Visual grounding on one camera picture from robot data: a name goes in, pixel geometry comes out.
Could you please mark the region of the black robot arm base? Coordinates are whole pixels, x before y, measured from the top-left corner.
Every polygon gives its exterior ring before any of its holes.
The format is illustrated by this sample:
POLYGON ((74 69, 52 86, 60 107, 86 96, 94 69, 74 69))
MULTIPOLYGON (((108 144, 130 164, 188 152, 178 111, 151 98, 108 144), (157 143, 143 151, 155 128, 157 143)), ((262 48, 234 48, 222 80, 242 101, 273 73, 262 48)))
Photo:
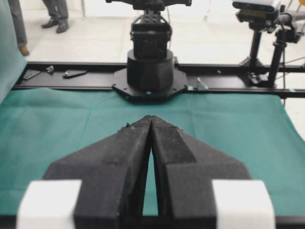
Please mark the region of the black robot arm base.
POLYGON ((167 48, 173 33, 161 15, 167 6, 190 0, 127 0, 143 14, 131 25, 133 49, 127 54, 126 68, 114 73, 113 89, 125 99, 163 100, 187 89, 186 73, 175 68, 173 52, 167 48))

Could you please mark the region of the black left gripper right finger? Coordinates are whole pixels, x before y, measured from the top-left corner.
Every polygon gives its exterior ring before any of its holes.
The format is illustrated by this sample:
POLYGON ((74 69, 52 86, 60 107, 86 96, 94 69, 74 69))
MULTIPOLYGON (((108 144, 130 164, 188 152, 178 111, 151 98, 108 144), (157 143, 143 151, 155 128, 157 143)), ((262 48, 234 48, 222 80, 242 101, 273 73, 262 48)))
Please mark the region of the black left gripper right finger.
POLYGON ((245 164, 152 117, 159 215, 172 229, 216 228, 212 179, 251 179, 245 164))

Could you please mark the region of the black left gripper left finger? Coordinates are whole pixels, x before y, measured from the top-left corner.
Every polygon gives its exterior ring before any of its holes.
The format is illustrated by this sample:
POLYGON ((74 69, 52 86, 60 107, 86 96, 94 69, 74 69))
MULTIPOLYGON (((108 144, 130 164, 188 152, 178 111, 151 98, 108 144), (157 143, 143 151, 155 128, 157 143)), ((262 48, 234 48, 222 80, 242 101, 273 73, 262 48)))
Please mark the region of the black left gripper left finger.
POLYGON ((117 133, 50 164, 44 179, 80 179, 78 229, 119 229, 142 215, 151 150, 147 115, 117 133))

